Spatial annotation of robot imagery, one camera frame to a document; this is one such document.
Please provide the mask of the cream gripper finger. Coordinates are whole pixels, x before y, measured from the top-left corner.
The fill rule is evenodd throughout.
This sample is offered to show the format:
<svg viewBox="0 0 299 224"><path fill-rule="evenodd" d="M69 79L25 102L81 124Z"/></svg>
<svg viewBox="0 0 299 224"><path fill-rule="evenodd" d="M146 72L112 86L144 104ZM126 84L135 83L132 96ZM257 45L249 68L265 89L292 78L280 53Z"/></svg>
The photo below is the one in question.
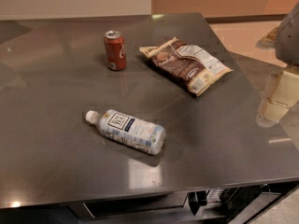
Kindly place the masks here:
<svg viewBox="0 0 299 224"><path fill-rule="evenodd" d="M299 101L299 67L286 67L278 76L278 84L271 97L271 101L292 107Z"/></svg>
<svg viewBox="0 0 299 224"><path fill-rule="evenodd" d="M263 108L263 117L265 119L278 122L289 111L289 108L280 102L267 100Z"/></svg>

